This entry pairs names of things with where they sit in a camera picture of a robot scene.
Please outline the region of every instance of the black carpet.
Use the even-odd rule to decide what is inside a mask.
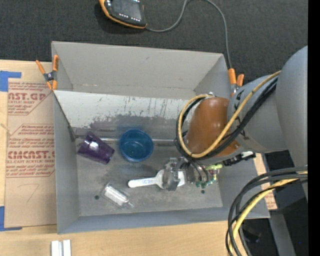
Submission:
[[[171,26],[180,15],[183,2],[144,0],[148,26],[153,29]],[[237,74],[244,73],[244,83],[280,70],[290,56],[308,44],[307,0],[214,2],[225,15],[232,67]],[[52,41],[226,55],[223,20],[213,6],[202,0],[190,2],[179,26],[165,33],[115,24],[105,17],[98,0],[1,0],[0,10],[0,59],[4,60],[51,61]],[[277,167],[291,164],[287,153],[269,157],[273,161],[270,164]],[[295,222],[287,215],[287,223],[294,229]],[[260,244],[251,246],[253,255],[277,255],[266,221],[247,222],[263,230]],[[302,234],[306,230],[293,232]],[[307,248],[300,246],[297,255],[306,253]]]

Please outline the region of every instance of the black device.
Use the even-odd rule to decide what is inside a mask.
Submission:
[[[99,0],[104,14],[111,20],[136,29],[147,26],[141,0]]]

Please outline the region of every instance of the blue bowl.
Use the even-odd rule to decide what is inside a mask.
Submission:
[[[154,150],[151,137],[139,129],[130,129],[120,138],[120,151],[125,159],[130,162],[146,160]]]

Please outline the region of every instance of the cardboard sheet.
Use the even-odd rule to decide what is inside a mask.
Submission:
[[[46,72],[51,63],[43,63]],[[0,70],[21,72],[7,92],[8,133],[4,226],[57,222],[53,93],[33,61],[1,61]]]

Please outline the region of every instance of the black cable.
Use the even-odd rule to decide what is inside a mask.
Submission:
[[[185,8],[186,8],[187,4],[189,4],[191,1],[192,0],[185,0],[184,1],[180,16],[172,26],[170,26],[168,28],[165,28],[165,29],[153,29],[153,28],[149,28],[147,26],[145,29],[148,30],[148,31],[151,31],[151,32],[158,32],[158,33],[168,32],[168,31],[171,31],[171,30],[175,29],[179,25],[181,20],[182,20],[182,17],[183,17],[183,14],[185,12]],[[232,68],[232,64],[231,64],[230,54],[229,54],[228,28],[227,28],[227,22],[226,22],[225,16],[224,16],[223,12],[220,10],[220,8],[214,2],[211,2],[210,0],[204,0],[204,1],[209,3],[210,5],[212,5],[219,12],[219,14],[222,17],[223,25],[224,25],[226,57],[227,57],[227,60],[228,60],[229,68],[231,69]]]
[[[308,182],[308,175],[307,175],[306,179],[304,179],[304,180],[295,180],[295,181],[293,181],[292,183],[284,184],[283,187],[287,187],[287,186],[290,185],[290,184],[295,184],[295,185],[297,185],[297,184],[303,184],[303,183],[306,183],[306,182]],[[262,192],[263,192],[263,191],[260,191],[259,193],[257,193],[257,194],[255,194],[254,196],[252,196],[252,197],[242,206],[241,210],[240,210],[240,203],[238,203],[238,204],[237,204],[237,207],[236,207],[236,209],[235,209],[235,214],[236,214],[235,216],[236,216],[236,217],[234,218],[234,220],[237,220],[237,219],[239,218],[240,214],[242,214],[243,210],[252,202],[252,200],[253,200],[255,197],[257,197],[257,196],[258,196],[259,194],[261,194]],[[242,245],[243,245],[246,253],[248,254],[248,256],[251,256],[250,249],[249,249],[248,246],[247,246],[247,242],[246,242],[245,235],[244,235],[244,232],[243,232],[243,228],[242,228],[242,227],[239,228],[238,233],[239,233],[239,238],[240,238],[240,240],[241,240],[241,243],[242,243]]]
[[[287,179],[292,179],[294,176],[293,175],[284,175],[282,176],[281,178],[277,178],[277,180],[287,180]],[[299,174],[298,176],[295,175],[294,177],[295,179],[299,179],[299,180],[294,180],[292,181],[291,183],[286,183],[280,187],[287,187],[291,184],[303,184],[305,182],[308,181],[308,175],[307,174]],[[234,248],[234,251],[236,252],[237,255],[241,255],[240,252],[239,252],[239,249],[237,247],[237,244],[236,244],[236,240],[233,236],[233,230],[232,230],[232,225],[235,221],[237,221],[240,217],[240,215],[243,213],[243,211],[248,207],[248,205],[257,197],[259,196],[260,194],[268,191],[268,190],[274,190],[275,188],[274,187],[268,187],[258,193],[256,193],[255,195],[253,195],[243,206],[242,208],[240,209],[240,202],[237,204],[237,208],[236,208],[236,215],[235,217],[232,219],[232,222],[231,224],[228,225],[228,231],[227,231],[227,235],[226,235],[226,241],[228,241],[228,236],[230,238],[230,242],[232,243],[232,247]],[[247,246],[247,243],[246,243],[246,240],[245,240],[245,237],[244,237],[244,233],[243,233],[243,230],[242,230],[242,227],[239,228],[238,230],[238,233],[239,233],[239,237],[240,237],[240,240],[242,242],[242,245],[246,251],[246,253],[248,254],[248,256],[250,256],[250,251],[249,251],[249,248]]]
[[[258,97],[258,99],[255,101],[255,103],[252,105],[252,107],[246,113],[245,117],[243,118],[243,120],[239,124],[239,126],[231,134],[229,134],[229,135],[224,137],[224,138],[227,138],[227,139],[223,140],[222,143],[218,147],[213,149],[210,153],[208,153],[207,155],[205,155],[203,157],[197,158],[197,160],[205,160],[205,159],[212,158],[212,157],[216,156],[217,154],[219,154],[220,152],[222,152],[226,147],[228,147],[236,139],[236,137],[243,131],[243,129],[248,124],[248,122],[253,117],[253,115],[256,113],[256,111],[259,109],[259,107],[266,101],[266,99],[270,96],[270,94],[275,91],[276,85],[277,85],[277,81],[278,81],[278,77],[276,77],[270,84],[268,84],[268,86],[266,86],[266,88],[263,89],[261,95]],[[193,104],[193,103],[190,104],[190,106],[186,109],[185,112],[189,113],[189,111],[191,110],[191,108],[194,105],[195,104]],[[182,119],[181,126],[184,124],[184,120],[186,118],[186,115],[183,115],[183,117],[184,117],[184,119]],[[182,152],[184,152],[184,150],[182,149],[180,141],[178,139],[178,123],[179,122],[177,120],[177,122],[176,122],[176,142],[175,142],[175,145],[176,145],[177,149],[179,150],[179,152],[182,153]],[[189,156],[187,153],[184,152],[182,154],[183,154],[184,157],[188,158],[189,160],[192,159],[192,157]]]
[[[213,149],[210,153],[208,153],[207,155],[205,155],[203,157],[197,158],[197,159],[198,160],[205,160],[205,159],[212,158],[212,157],[216,156],[217,154],[221,153],[226,147],[228,147],[236,139],[236,137],[243,131],[243,129],[248,124],[248,122],[253,117],[253,115],[257,112],[259,107],[266,101],[266,99],[270,96],[270,94],[275,91],[276,84],[277,84],[277,78],[263,90],[260,97],[253,104],[251,109],[246,113],[245,117],[243,118],[243,120],[241,121],[239,126],[231,134],[226,136],[227,139],[222,141],[222,143],[218,147]]]
[[[276,179],[281,179],[281,175],[291,175],[291,174],[295,174],[295,172],[306,171],[306,170],[308,170],[307,166],[285,168],[285,169],[274,170],[272,172],[266,172],[264,174],[261,174],[261,175],[255,177],[255,178],[253,178],[251,181],[249,181],[244,186],[244,188],[241,190],[241,192],[237,195],[237,197],[232,202],[230,210],[229,210],[229,215],[228,215],[228,226],[231,227],[231,225],[233,223],[233,213],[235,211],[235,208],[237,207],[237,204],[240,203],[240,201],[241,201],[242,197],[244,196],[244,194],[247,193],[249,190],[253,189],[256,186],[260,186],[261,184],[268,183],[268,182],[272,181],[272,180],[264,179],[264,178],[266,178],[266,177],[274,177]],[[296,177],[295,175],[294,176],[290,176],[290,177],[291,178],[295,177],[297,179],[301,178],[301,176],[297,176]]]

